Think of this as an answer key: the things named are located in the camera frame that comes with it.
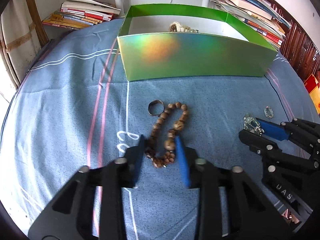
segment silver bolt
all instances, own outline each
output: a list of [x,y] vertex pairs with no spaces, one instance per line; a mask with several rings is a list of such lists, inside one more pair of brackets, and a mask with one ring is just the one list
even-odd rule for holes
[[88,166],[82,166],[79,170],[78,170],[78,172],[80,172],[80,173],[86,173],[86,172],[88,172],[90,170],[90,168],[88,167]]
[[118,158],[115,160],[115,164],[124,164],[127,162],[126,158]]
[[198,164],[198,165],[204,165],[206,164],[206,160],[205,159],[202,159],[202,158],[198,158],[195,160],[195,163]]
[[232,167],[232,172],[234,173],[241,173],[243,169],[240,166],[234,166]]
[[274,166],[274,165],[270,165],[269,167],[268,167],[268,171],[269,172],[274,172],[276,170],[276,167]]

